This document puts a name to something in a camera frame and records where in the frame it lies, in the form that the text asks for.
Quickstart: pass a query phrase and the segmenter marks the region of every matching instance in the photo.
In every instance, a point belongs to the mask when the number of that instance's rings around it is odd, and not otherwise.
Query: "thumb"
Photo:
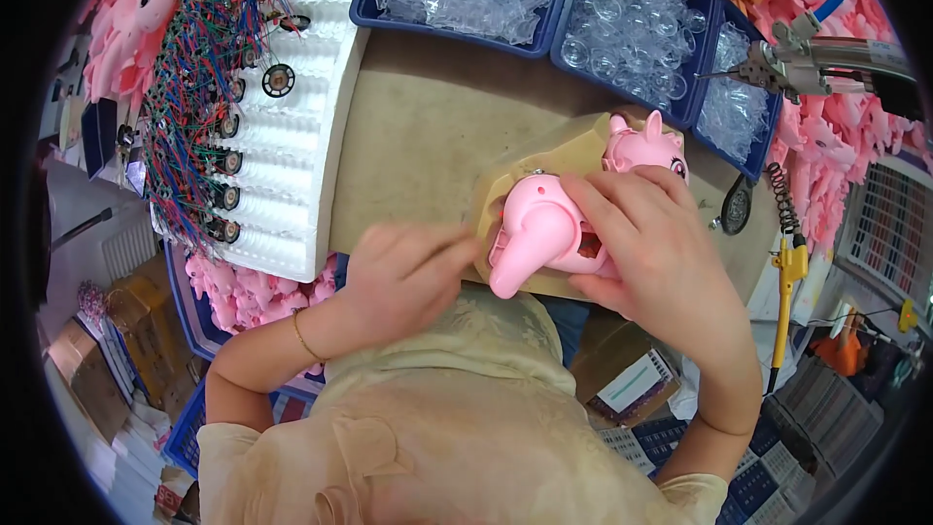
[[[574,274],[567,281],[589,300],[604,308],[615,310],[625,319],[632,320],[629,316],[632,305],[625,291],[625,284],[620,280],[603,278],[595,274]]]

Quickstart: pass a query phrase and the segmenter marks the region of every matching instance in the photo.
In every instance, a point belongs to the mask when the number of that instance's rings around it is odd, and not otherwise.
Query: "white styrofoam tray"
[[[242,167],[216,181],[240,188],[233,210],[217,209],[240,226],[232,244],[215,243],[216,257],[302,282],[324,268],[330,212],[350,101],[368,39],[348,16],[351,0],[288,0],[308,29],[288,32],[269,24],[270,52],[240,70],[246,90],[236,136],[214,145],[243,153]],[[282,98],[262,90],[265,70],[285,63],[295,86]],[[159,233],[160,224],[153,223]]]

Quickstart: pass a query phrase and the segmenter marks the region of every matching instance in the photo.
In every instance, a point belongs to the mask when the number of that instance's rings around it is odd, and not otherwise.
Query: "shirt sleeve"
[[[726,502],[729,484],[715,474],[684,474],[658,487],[668,503],[697,525],[712,525]]]
[[[233,467],[253,447],[259,432],[231,423],[205,424],[198,431],[198,487],[205,523],[220,508],[224,487]]]

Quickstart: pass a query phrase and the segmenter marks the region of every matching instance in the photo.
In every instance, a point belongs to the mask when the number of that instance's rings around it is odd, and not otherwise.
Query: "orange cloth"
[[[851,378],[858,372],[858,352],[862,350],[854,332],[848,335],[843,344],[843,336],[848,332],[844,330],[836,338],[827,336],[810,343],[810,348],[816,356],[845,378]]]

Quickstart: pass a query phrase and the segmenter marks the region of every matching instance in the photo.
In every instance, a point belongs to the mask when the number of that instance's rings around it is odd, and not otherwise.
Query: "toy eye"
[[[687,179],[687,165],[685,165],[684,161],[680,160],[679,158],[673,158],[671,161],[671,170],[681,179]]]

